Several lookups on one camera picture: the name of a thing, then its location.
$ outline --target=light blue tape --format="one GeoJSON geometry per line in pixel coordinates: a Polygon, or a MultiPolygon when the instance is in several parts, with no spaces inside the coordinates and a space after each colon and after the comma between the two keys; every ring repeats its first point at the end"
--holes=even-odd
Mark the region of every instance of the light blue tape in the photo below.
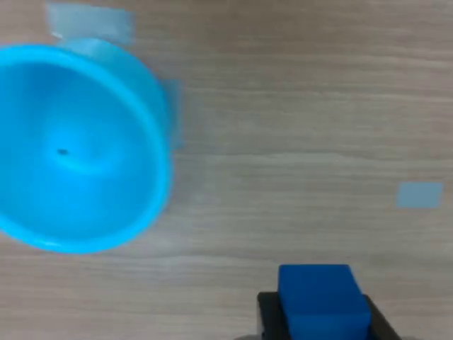
{"type": "Polygon", "coordinates": [[[61,39],[100,38],[127,45],[134,40],[134,15],[119,8],[47,1],[51,33],[61,39]]]}
{"type": "Polygon", "coordinates": [[[442,198],[440,182],[401,182],[396,197],[397,208],[438,208],[442,198]]]}

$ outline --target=wooden table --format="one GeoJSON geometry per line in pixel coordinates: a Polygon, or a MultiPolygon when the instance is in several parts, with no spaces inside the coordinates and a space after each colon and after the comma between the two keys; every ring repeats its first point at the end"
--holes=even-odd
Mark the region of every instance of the wooden table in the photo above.
{"type": "MultiPolygon", "coordinates": [[[[281,263],[348,263],[402,336],[453,337],[453,3],[93,1],[137,14],[133,52],[181,80],[173,197],[93,256],[0,239],[8,340],[234,340],[281,263]],[[400,181],[441,181],[434,210],[400,181]]],[[[41,1],[0,42],[50,41],[41,1]]]]}

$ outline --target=plastic bowl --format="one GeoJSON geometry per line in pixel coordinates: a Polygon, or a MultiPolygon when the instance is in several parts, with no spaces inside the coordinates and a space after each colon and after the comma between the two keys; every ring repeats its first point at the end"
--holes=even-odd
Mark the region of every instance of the plastic bowl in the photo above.
{"type": "Polygon", "coordinates": [[[149,70],[98,39],[0,50],[0,228],[91,253],[154,221],[171,182],[170,122],[149,70]]]}

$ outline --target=bowl rim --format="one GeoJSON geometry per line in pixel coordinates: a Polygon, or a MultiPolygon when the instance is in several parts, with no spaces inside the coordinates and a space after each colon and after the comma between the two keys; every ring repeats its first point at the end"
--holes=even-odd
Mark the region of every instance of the bowl rim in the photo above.
{"type": "MultiPolygon", "coordinates": [[[[115,46],[119,52],[127,53],[115,46]]],[[[51,64],[78,72],[89,79],[97,81],[107,88],[122,101],[138,120],[144,129],[151,152],[157,159],[156,188],[150,195],[147,206],[138,218],[129,226],[115,230],[111,234],[87,239],[63,239],[39,233],[14,222],[0,211],[0,230],[8,236],[25,244],[42,250],[56,251],[66,254],[87,254],[104,251],[117,247],[134,239],[143,232],[164,209],[169,197],[172,178],[172,162],[170,146],[165,132],[159,128],[158,123],[149,112],[149,107],[131,88],[121,81],[112,72],[108,71],[88,57],[52,45],[13,45],[0,49],[0,67],[11,67],[18,64],[51,64]]],[[[154,76],[149,72],[151,79],[157,84],[154,76]]],[[[155,86],[155,91],[162,91],[155,86]]]]}

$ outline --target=small black spot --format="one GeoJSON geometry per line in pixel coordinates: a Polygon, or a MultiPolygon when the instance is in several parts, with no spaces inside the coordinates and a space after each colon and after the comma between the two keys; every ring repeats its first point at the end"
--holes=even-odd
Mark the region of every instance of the small black spot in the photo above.
{"type": "Polygon", "coordinates": [[[58,149],[57,150],[58,154],[61,154],[62,156],[66,156],[69,152],[66,149],[58,149]]]}

